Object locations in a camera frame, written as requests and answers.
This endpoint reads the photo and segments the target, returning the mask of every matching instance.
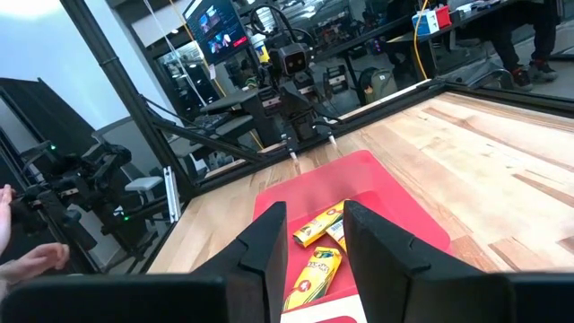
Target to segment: red mat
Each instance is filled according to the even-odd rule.
[[[358,151],[257,195],[254,220],[273,203],[287,203],[289,264],[284,297],[292,289],[315,247],[339,248],[328,235],[303,248],[295,243],[292,233],[345,198],[365,205],[433,247],[449,253],[448,234],[399,185],[371,152]],[[304,307],[356,293],[351,267],[345,255],[327,295]]]

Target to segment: wooden table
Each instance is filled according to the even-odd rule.
[[[185,273],[251,222],[256,195],[370,150],[484,271],[574,267],[574,120],[444,93],[195,198],[150,273]]]

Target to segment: yellow cable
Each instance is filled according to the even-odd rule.
[[[425,0],[424,4],[422,5],[421,12],[419,13],[419,19],[416,22],[416,27],[414,27],[414,54],[416,55],[416,60],[419,62],[419,67],[421,68],[422,76],[425,80],[428,80],[426,72],[424,72],[424,67],[422,66],[421,56],[419,55],[419,43],[416,41],[419,36],[419,25],[421,24],[422,13],[424,13],[424,9],[426,9],[427,5],[429,4],[429,0]]]
[[[173,11],[176,13],[177,17],[179,17],[179,20],[180,20],[181,23],[183,24],[183,28],[186,29],[187,35],[189,36],[189,38],[191,39],[191,41],[194,41],[194,36],[191,34],[191,31],[190,31],[189,28],[187,27],[186,21],[183,20],[183,15],[178,12],[178,8],[176,8],[176,6],[173,4],[173,0],[170,0],[170,4],[171,4],[171,8],[172,8]],[[205,68],[207,68],[207,70],[209,70],[209,66],[207,65],[207,61],[205,60],[205,57],[202,57],[202,59],[204,60]],[[226,95],[225,95],[225,91],[223,90],[223,88],[222,88],[222,86],[219,84],[219,82],[217,82],[216,79],[213,79],[213,82],[215,83],[215,85],[217,85],[217,88],[218,88],[219,91],[223,94],[223,96],[226,96]],[[255,140],[255,142],[256,142],[257,145],[259,146],[259,149],[264,149],[264,146],[259,142],[259,139],[257,139],[257,137],[255,136],[255,134],[253,133],[253,130],[249,131],[249,133],[251,134],[251,137],[253,138],[253,140]]]

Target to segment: yellow crayon box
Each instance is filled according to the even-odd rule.
[[[347,252],[347,243],[344,240],[344,230],[343,230],[343,219],[338,223],[331,225],[327,230],[326,234],[331,236],[333,240],[335,240],[341,248],[343,248],[344,252]]]
[[[317,247],[287,296],[283,310],[291,310],[325,296],[341,265],[338,249]]]
[[[293,233],[293,238],[297,243],[303,247],[307,247],[313,241],[321,238],[328,227],[343,219],[343,200],[328,210],[319,214],[310,223],[305,224],[304,227]]]

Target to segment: shoe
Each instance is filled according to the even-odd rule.
[[[514,79],[514,86],[517,90],[530,92],[534,89],[532,82],[530,82],[528,72],[522,69],[522,67],[519,67],[512,72],[512,78]]]
[[[550,68],[548,62],[542,60],[530,62],[530,74],[534,81],[552,82],[558,78],[558,73]]]

